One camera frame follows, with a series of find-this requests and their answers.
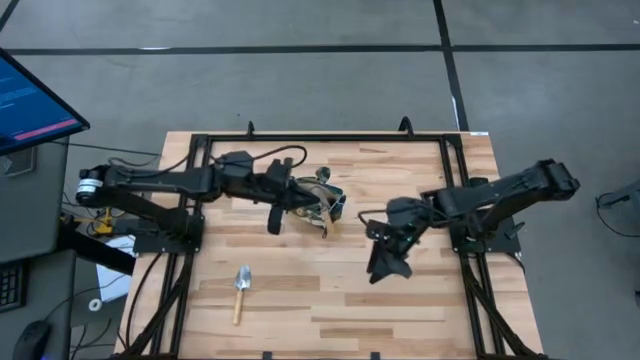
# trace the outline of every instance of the wooden table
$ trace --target wooden table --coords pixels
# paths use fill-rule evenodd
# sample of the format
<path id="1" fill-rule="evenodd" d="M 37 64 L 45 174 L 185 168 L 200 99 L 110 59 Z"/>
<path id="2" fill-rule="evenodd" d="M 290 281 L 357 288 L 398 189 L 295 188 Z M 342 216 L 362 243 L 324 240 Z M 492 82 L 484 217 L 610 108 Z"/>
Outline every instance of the wooden table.
<path id="1" fill-rule="evenodd" d="M 185 156 L 191 134 L 168 133 L 160 168 Z M 461 135 L 469 175 L 495 180 L 498 170 L 489 137 Z M 284 143 L 216 142 L 214 154 L 244 149 L 257 155 L 281 145 Z M 268 205 L 229 198 L 207 204 L 203 208 L 206 234 L 193 267 L 180 357 L 260 358 L 263 351 L 272 351 L 276 359 L 369 358 L 371 352 L 381 352 L 383 358 L 474 358 L 460 264 L 446 230 L 430 229 L 410 252 L 414 270 L 410 279 L 389 277 L 370 285 L 365 272 L 372 243 L 356 213 L 383 209 L 394 197 L 415 197 L 444 187 L 438 145 L 302 145 L 309 157 L 293 175 L 309 176 L 318 166 L 329 166 L 329 182 L 348 195 L 337 233 L 322 239 L 318 228 L 285 216 L 282 233 L 270 235 Z M 285 155 L 300 156 L 295 150 L 278 156 Z M 258 161 L 254 170 L 264 171 L 270 161 Z M 459 182 L 457 167 L 453 168 Z M 153 199 L 166 207 L 177 203 L 174 195 L 157 194 Z M 153 257 L 137 260 L 130 294 Z M 144 284 L 132 334 L 141 331 L 157 308 L 166 257 L 158 261 Z M 505 255 L 487 257 L 499 310 L 525 344 L 542 351 L 522 270 Z M 253 283 L 245 295 L 242 323 L 233 326 L 233 282 L 245 263 L 251 266 Z M 127 299 L 122 334 L 132 297 Z M 481 314 L 490 350 L 488 321 L 483 310 Z M 167 319 L 165 350 L 173 314 Z"/>

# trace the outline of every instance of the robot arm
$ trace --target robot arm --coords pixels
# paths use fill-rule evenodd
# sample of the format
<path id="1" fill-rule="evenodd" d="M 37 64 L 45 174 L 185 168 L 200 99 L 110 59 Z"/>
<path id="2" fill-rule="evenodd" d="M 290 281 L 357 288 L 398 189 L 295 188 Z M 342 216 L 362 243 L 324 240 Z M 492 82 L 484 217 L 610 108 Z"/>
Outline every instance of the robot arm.
<path id="1" fill-rule="evenodd" d="M 76 200 L 87 207 L 115 207 L 153 222 L 177 241 L 201 237 L 204 219 L 182 208 L 166 209 L 134 192 L 177 193 L 191 200 L 213 202 L 222 194 L 272 205 L 268 229 L 280 232 L 284 211 L 315 204 L 319 199 L 291 177 L 292 159 L 273 160 L 265 173 L 253 172 L 246 151 L 225 154 L 216 163 L 182 172 L 137 170 L 100 165 L 80 171 Z"/>
<path id="2" fill-rule="evenodd" d="M 366 224 L 367 237 L 375 242 L 367 269 L 370 282 L 390 274 L 411 276 L 405 259 L 430 227 L 464 224 L 468 237 L 489 241 L 502 220 L 539 201 L 568 200 L 579 187 L 562 163 L 544 160 L 476 187 L 424 192 L 421 199 L 393 199 L 385 210 L 388 223 L 369 220 Z"/>

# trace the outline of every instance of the wooden handle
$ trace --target wooden handle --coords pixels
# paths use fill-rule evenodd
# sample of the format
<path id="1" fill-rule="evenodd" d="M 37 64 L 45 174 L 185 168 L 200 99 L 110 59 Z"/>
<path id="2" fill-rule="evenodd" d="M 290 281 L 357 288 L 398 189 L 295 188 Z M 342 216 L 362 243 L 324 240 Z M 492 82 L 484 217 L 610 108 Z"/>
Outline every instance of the wooden handle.
<path id="1" fill-rule="evenodd" d="M 242 312 L 242 299 L 244 298 L 244 291 L 238 290 L 236 293 L 236 306 L 233 311 L 233 325 L 240 325 L 240 313 Z"/>

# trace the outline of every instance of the black cable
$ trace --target black cable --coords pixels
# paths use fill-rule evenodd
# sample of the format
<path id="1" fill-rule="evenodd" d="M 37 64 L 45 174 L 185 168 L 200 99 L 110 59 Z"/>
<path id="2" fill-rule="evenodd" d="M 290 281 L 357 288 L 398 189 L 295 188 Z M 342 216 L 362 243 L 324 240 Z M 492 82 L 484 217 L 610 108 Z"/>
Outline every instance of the black cable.
<path id="1" fill-rule="evenodd" d="M 69 199 L 69 196 L 67 196 L 67 192 L 64 190 L 62 191 L 62 196 L 64 196 L 64 199 L 67 201 L 67 205 L 80 206 L 80 205 L 73 204 L 73 202 Z"/>
<path id="2" fill-rule="evenodd" d="M 387 210 L 364 210 L 364 211 L 360 211 L 358 212 L 358 219 L 360 219 L 360 222 L 362 224 L 364 224 L 364 226 L 368 225 L 367 220 L 365 220 L 365 218 L 362 215 L 366 215 L 366 214 L 381 214 L 386 212 Z"/>
<path id="3" fill-rule="evenodd" d="M 80 215 L 80 214 L 78 214 L 77 212 L 75 212 L 75 211 L 71 211 L 71 210 L 69 210 L 69 209 L 62 208 L 62 211 L 68 212 L 69 214 L 71 214 L 71 215 L 75 215 L 75 216 L 77 216 L 77 217 L 79 217 L 79 218 L 81 218 L 81 219 L 82 219 L 82 218 L 86 218 L 86 216 Z"/>
<path id="4" fill-rule="evenodd" d="M 131 346 L 131 343 L 129 342 L 129 339 L 131 339 L 131 319 L 133 318 L 133 309 L 136 307 L 138 296 L 140 296 L 140 290 L 142 290 L 142 286 L 144 285 L 144 282 L 147 281 L 147 277 L 149 276 L 149 273 L 151 273 L 151 269 L 153 269 L 153 265 L 155 265 L 158 259 L 160 259 L 160 256 L 162 256 L 162 253 L 158 253 L 158 255 L 156 255 L 156 257 L 154 257 L 153 260 L 151 260 L 151 264 L 149 264 L 149 267 L 147 267 L 147 270 L 145 270 L 144 275 L 142 275 L 142 279 L 140 279 L 140 284 L 138 285 L 138 288 L 136 289 L 136 292 L 133 295 L 133 301 L 131 301 L 131 307 L 129 307 L 129 315 L 127 316 L 127 327 L 125 329 L 125 334 L 124 334 L 125 343 L 127 344 L 126 348 L 129 348 Z"/>
<path id="5" fill-rule="evenodd" d="M 127 149 L 118 149 L 111 148 L 106 146 L 98 146 L 98 145 L 86 145 L 86 144 L 76 144 L 76 143 L 65 143 L 61 141 L 52 141 L 54 144 L 64 145 L 64 146 L 76 146 L 76 147 L 84 147 L 90 149 L 98 149 L 98 150 L 110 150 L 110 151 L 119 151 L 127 154 L 138 154 L 138 155 L 148 155 L 148 156 L 160 156 L 160 154 L 147 152 L 147 151 L 138 151 L 138 150 L 127 150 Z"/>
<path id="6" fill-rule="evenodd" d="M 107 209 L 106 208 L 102 208 L 102 209 L 98 210 L 98 212 L 96 213 L 96 216 L 93 217 L 93 220 L 99 221 L 99 222 L 103 223 L 104 225 L 109 226 L 109 223 L 98 219 L 100 216 L 102 216 L 102 215 L 104 215 L 106 213 L 107 213 Z M 95 237 L 97 235 L 95 223 L 93 223 L 93 222 L 90 223 L 87 226 L 87 229 L 89 229 L 89 228 L 91 229 L 91 231 L 93 231 L 93 237 Z"/>
<path id="7" fill-rule="evenodd" d="M 73 360 L 76 358 L 76 353 L 80 350 L 80 344 L 82 344 L 82 340 L 84 340 L 84 336 L 87 334 L 87 324 L 82 326 L 82 335 L 80 335 L 80 341 L 78 341 L 78 346 L 73 350 L 73 354 L 69 358 L 69 360 Z"/>
<path id="8" fill-rule="evenodd" d="M 158 156 L 153 157 L 151 160 L 149 161 L 145 161 L 143 163 L 132 163 L 129 162 L 127 160 L 124 160 L 123 158 L 119 158 L 119 157 L 110 157 L 109 159 L 107 159 L 107 162 L 109 163 L 109 165 L 115 165 L 114 163 L 119 162 L 121 164 L 127 165 L 127 166 L 133 166 L 133 167 L 145 167 L 147 165 L 151 165 L 151 163 L 153 163 L 154 161 L 156 161 L 158 159 Z"/>
<path id="9" fill-rule="evenodd" d="M 523 273 L 527 273 L 527 271 L 524 269 L 524 264 L 522 263 L 522 261 L 520 259 L 518 259 L 518 257 L 516 256 L 516 254 L 514 253 L 505 253 L 508 257 L 510 257 L 511 259 L 513 259 L 513 261 L 515 261 L 520 268 L 522 268 L 522 272 Z"/>
<path id="10" fill-rule="evenodd" d="M 106 346 L 115 346 L 114 344 L 94 344 L 94 345 L 87 345 L 87 346 L 81 346 L 78 349 L 86 349 L 86 348 L 93 348 L 93 347 L 106 347 Z"/>
<path id="11" fill-rule="evenodd" d="M 107 284 L 107 285 L 105 285 L 105 286 L 96 286 L 96 287 L 93 287 L 93 288 L 89 288 L 89 289 L 86 289 L 86 290 L 82 290 L 82 291 L 80 291 L 80 292 L 77 292 L 77 293 L 75 293 L 75 294 L 73 294 L 73 295 L 69 296 L 69 297 L 68 297 L 68 298 L 66 298 L 65 300 L 63 300 L 63 301 L 61 301 L 60 303 L 58 303 L 58 305 L 54 306 L 54 308 L 53 308 L 53 309 L 51 309 L 51 311 L 49 312 L 49 314 L 47 314 L 47 316 L 44 318 L 44 320 L 45 320 L 45 321 L 46 321 L 46 320 L 48 320 L 48 319 L 49 319 L 49 317 L 51 316 L 51 314 L 53 314 L 53 313 L 54 313 L 54 312 L 55 312 L 55 311 L 56 311 L 60 306 L 62 306 L 64 303 L 66 303 L 66 302 L 68 302 L 68 301 L 73 300 L 73 298 L 74 298 L 74 297 L 76 297 L 76 296 L 78 296 L 78 295 L 81 295 L 81 294 L 84 294 L 84 293 L 87 293 L 87 292 L 89 292 L 89 291 L 100 290 L 100 289 L 104 289 L 104 288 L 106 288 L 106 287 L 109 287 L 109 286 L 111 286 L 113 283 L 115 283 L 116 281 L 120 280 L 120 278 L 122 278 L 122 277 L 124 277 L 124 276 L 127 276 L 127 275 L 126 275 L 126 274 L 122 274 L 122 275 L 118 276 L 117 278 L 115 278 L 115 279 L 111 280 L 111 282 L 110 282 L 110 283 L 108 283 L 108 284 Z"/>
<path id="12" fill-rule="evenodd" d="M 87 236 L 90 238 L 96 238 L 98 235 L 96 227 L 95 225 L 93 225 L 93 223 L 89 223 L 89 225 L 87 225 L 87 227 L 84 229 L 84 233 L 87 234 Z"/>
<path id="13" fill-rule="evenodd" d="M 602 195 L 600 195 L 600 196 L 598 196 L 598 197 L 596 198 L 596 213 L 598 214 L 598 218 L 600 218 L 600 221 L 602 221 L 602 223 L 604 224 L 604 226 L 606 226 L 609 230 L 611 230 L 613 233 L 615 233 L 615 234 L 617 234 L 617 235 L 620 235 L 620 236 L 622 236 L 622 237 L 632 237 L 632 238 L 640 237 L 640 235 L 633 235 L 633 234 L 624 234 L 624 233 L 621 233 L 620 231 L 618 231 L 618 230 L 614 229 L 613 227 L 611 227 L 611 225 L 607 224 L 607 222 L 606 222 L 606 221 L 604 221 L 604 218 L 603 218 L 603 217 L 602 217 L 602 215 L 600 214 L 600 209 L 601 209 L 601 207 L 600 207 L 600 199 L 602 199 L 602 197 L 603 197 L 603 196 L 605 196 L 605 195 L 609 195 L 609 194 L 611 194 L 611 193 L 604 193 L 604 194 L 602 194 Z"/>
<path id="14" fill-rule="evenodd" d="M 82 343 L 80 341 L 78 341 L 78 345 L 75 346 L 76 348 L 83 348 L 85 346 L 90 346 L 93 345 L 95 343 L 97 343 L 100 339 L 102 339 L 102 337 L 104 336 L 104 334 L 107 333 L 107 331 L 109 331 L 109 328 L 111 327 L 111 319 L 109 319 L 109 321 L 107 321 L 107 326 L 104 328 L 104 330 L 102 330 L 102 332 L 100 333 L 100 335 L 98 335 L 95 339 L 89 341 L 88 343 L 82 345 Z"/>
<path id="15" fill-rule="evenodd" d="M 118 335 L 118 340 L 120 340 L 120 344 L 122 344 L 122 347 L 125 349 L 128 349 L 129 347 L 127 346 L 127 344 L 124 343 L 124 340 L 122 339 L 122 335 L 120 335 L 120 329 L 116 329 L 116 335 Z"/>
<path id="16" fill-rule="evenodd" d="M 156 176 L 159 176 L 159 175 L 166 174 L 166 173 L 170 172 L 171 170 L 173 170 L 173 169 L 177 168 L 178 166 L 184 164 L 187 161 L 188 158 L 189 158 L 189 155 L 187 154 L 182 160 L 180 160 L 179 162 L 169 166 L 166 169 L 162 169 L 162 170 L 158 170 L 158 171 L 154 171 L 154 172 L 150 172 L 150 173 L 146 173 L 146 174 L 127 173 L 126 170 L 131 170 L 131 169 L 127 169 L 125 167 L 120 167 L 120 166 L 115 167 L 115 169 L 118 172 L 118 174 L 120 174 L 122 176 L 126 176 L 126 177 L 129 177 L 129 178 L 132 178 L 132 179 L 151 178 L 151 177 L 156 177 Z"/>
<path id="17" fill-rule="evenodd" d="M 64 192 L 62 193 L 62 195 L 64 195 L 64 197 L 66 199 L 65 201 L 62 202 L 62 205 L 67 205 L 67 206 L 71 206 L 71 207 L 77 207 L 77 208 L 85 209 L 89 213 L 89 215 L 93 216 L 93 214 L 91 213 L 89 208 L 87 208 L 86 206 L 79 205 L 79 204 L 74 204 L 73 202 L 69 201 L 69 197 Z"/>
<path id="18" fill-rule="evenodd" d="M 285 151 L 285 150 L 289 150 L 289 149 L 298 149 L 298 150 L 302 150 L 303 156 L 302 159 L 300 161 L 298 161 L 297 163 L 291 165 L 291 168 L 296 168 L 300 165 L 302 165 L 306 160 L 307 160 L 307 148 L 305 148 L 304 146 L 301 145 L 285 145 L 285 146 L 281 146 L 277 149 L 273 149 L 271 151 L 267 151 L 264 154 L 260 154 L 258 156 L 253 156 L 251 157 L 251 159 L 247 159 L 247 160 L 238 160 L 238 161 L 229 161 L 229 162 L 225 162 L 225 161 L 221 161 L 220 158 L 216 158 L 213 155 L 211 155 L 211 159 L 216 162 L 219 163 L 220 165 L 225 165 L 225 164 L 238 164 L 238 163 L 242 163 L 242 162 L 247 162 L 247 161 L 255 161 L 255 160 L 260 160 L 263 158 L 266 158 L 267 156 L 271 156 L 273 154 Z"/>

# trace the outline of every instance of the monitor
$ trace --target monitor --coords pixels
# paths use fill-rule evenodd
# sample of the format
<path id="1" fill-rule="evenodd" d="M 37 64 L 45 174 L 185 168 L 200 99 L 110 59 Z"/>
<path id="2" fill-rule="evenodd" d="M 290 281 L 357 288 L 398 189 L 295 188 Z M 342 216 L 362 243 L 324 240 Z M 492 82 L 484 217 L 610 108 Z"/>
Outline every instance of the monitor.
<path id="1" fill-rule="evenodd" d="M 87 129 L 82 116 L 0 48 L 0 155 Z"/>

